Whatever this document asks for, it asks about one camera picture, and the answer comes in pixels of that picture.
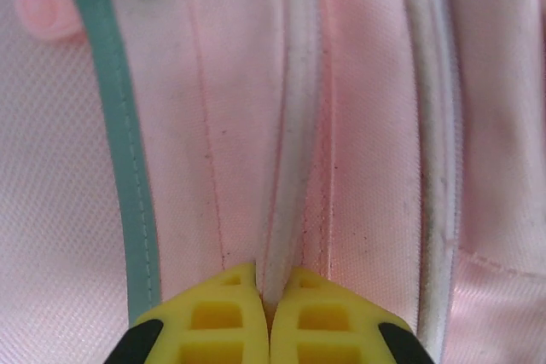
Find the pink nylon fabric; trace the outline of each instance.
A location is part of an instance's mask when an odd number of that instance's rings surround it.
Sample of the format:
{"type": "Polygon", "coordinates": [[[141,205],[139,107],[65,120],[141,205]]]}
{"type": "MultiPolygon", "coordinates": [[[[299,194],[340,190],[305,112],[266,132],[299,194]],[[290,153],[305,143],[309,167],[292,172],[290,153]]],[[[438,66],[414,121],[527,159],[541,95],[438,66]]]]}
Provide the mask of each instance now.
{"type": "Polygon", "coordinates": [[[103,362],[128,326],[101,99],[74,40],[38,41],[0,0],[2,364],[103,362]]]}
{"type": "Polygon", "coordinates": [[[465,118],[447,362],[546,361],[546,162],[539,0],[451,0],[465,118]]]}

